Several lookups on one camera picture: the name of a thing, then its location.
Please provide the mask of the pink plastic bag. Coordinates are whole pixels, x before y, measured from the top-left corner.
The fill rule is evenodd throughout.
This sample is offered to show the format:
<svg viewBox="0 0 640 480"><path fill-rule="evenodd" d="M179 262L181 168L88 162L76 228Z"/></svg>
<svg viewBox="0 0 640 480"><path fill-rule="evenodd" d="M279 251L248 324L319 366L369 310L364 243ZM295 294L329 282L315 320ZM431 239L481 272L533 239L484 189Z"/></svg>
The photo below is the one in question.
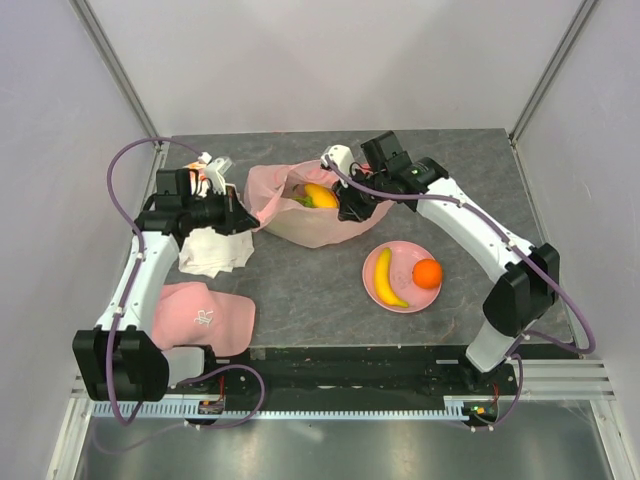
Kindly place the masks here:
<svg viewBox="0 0 640 480"><path fill-rule="evenodd" d="M310 208L298 202L303 186L331 187L337 176L320 168L318 160L293 165L258 165L249 170L244 204L259 220L261 230L307 248L319 248L355 238L378 224L392 207L376 206L371 218L341 221L336 209Z"/></svg>

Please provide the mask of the yellow fake banana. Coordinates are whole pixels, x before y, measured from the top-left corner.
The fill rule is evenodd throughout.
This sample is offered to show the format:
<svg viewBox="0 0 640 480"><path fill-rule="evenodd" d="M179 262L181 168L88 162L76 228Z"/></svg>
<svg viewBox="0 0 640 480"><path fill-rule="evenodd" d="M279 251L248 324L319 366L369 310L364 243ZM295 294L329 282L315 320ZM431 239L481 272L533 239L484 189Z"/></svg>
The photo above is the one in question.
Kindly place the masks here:
<svg viewBox="0 0 640 480"><path fill-rule="evenodd" d="M379 300L391 307L408 308L409 304L401 299L392 289L390 280L390 268L392 251L384 248L376 260L374 266L374 289Z"/></svg>

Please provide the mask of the fake orange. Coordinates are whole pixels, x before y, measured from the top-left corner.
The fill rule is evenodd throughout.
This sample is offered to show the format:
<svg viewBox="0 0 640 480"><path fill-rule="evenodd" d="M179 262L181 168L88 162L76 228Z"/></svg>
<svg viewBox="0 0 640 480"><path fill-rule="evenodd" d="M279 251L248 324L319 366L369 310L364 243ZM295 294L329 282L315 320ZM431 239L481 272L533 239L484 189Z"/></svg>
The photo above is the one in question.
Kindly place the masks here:
<svg viewBox="0 0 640 480"><path fill-rule="evenodd" d="M412 280L422 289L437 289L443 281L443 269L435 259L422 259L413 266Z"/></svg>

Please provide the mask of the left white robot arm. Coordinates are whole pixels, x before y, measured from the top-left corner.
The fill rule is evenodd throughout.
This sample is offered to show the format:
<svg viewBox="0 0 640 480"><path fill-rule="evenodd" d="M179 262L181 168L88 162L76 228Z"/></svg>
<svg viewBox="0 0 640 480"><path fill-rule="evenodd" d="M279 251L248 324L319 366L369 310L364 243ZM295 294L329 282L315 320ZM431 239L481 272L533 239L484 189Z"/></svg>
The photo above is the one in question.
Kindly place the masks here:
<svg viewBox="0 0 640 480"><path fill-rule="evenodd" d="M161 169L156 190L134 221L128 262L109 306L89 330L76 332L72 350L95 401L159 401L169 387L170 361L151 339L166 276L185 239L210 227L230 236L258 227L218 158L200 172Z"/></svg>

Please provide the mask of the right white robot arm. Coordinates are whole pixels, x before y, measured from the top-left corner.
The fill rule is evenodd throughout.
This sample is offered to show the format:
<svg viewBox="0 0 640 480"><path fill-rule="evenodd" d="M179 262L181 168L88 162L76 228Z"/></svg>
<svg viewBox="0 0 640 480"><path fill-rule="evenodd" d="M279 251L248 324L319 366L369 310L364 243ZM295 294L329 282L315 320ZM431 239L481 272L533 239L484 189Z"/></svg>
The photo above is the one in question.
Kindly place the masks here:
<svg viewBox="0 0 640 480"><path fill-rule="evenodd" d="M328 147L321 166L338 179L333 191L342 221L364 222L390 200L434 222L481 266L493 283L483 303L485 320L466 347L458 381L483 392L525 330L557 301L560 256L510 232L472 201L434 159L412 160L396 134L387 131L362 144L368 166L357 165L350 148Z"/></svg>

